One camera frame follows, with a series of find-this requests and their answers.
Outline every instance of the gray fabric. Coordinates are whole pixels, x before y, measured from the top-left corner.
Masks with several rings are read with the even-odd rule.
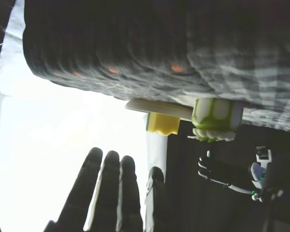
[[[245,121],[290,131],[290,0],[37,0],[25,21],[37,76],[124,100],[239,100]]]

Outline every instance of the orange spot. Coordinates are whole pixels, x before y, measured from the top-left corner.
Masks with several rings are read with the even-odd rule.
[[[82,75],[79,72],[73,72],[75,76],[81,77]]]
[[[179,66],[178,64],[172,64],[171,69],[173,70],[173,72],[176,73],[182,73],[184,71],[184,68]]]
[[[108,68],[108,71],[110,73],[114,73],[114,74],[118,74],[119,73],[119,71],[116,68]]]

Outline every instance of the white curtain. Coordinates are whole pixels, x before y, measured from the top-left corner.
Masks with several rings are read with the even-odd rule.
[[[148,170],[165,173],[167,138],[145,131],[125,101],[34,76],[22,48],[24,0],[16,1],[0,55],[0,225],[42,232],[57,220],[92,147],[132,156],[144,215]]]

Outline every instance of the sponge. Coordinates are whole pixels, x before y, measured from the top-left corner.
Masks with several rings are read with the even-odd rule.
[[[147,118],[146,131],[157,132],[163,136],[177,134],[179,122],[179,117],[150,112]]]

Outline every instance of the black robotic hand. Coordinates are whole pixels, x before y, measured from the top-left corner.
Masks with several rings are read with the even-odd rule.
[[[88,231],[143,231],[134,160],[125,156],[119,161],[119,155],[110,151],[101,166],[102,155],[99,148],[93,148],[89,152],[58,221],[56,223],[50,221],[44,232],[83,232],[95,189],[96,194],[89,222],[91,226]],[[168,216],[170,211],[163,180],[162,171],[159,168],[153,168],[147,184],[146,231],[170,231],[170,217]],[[158,203],[158,199],[161,198],[164,199],[162,201],[164,204]]]
[[[199,161],[199,175],[211,181],[222,184],[235,191],[252,194],[255,186],[251,182],[251,176],[245,168],[229,165],[214,160],[209,155],[201,156]]]

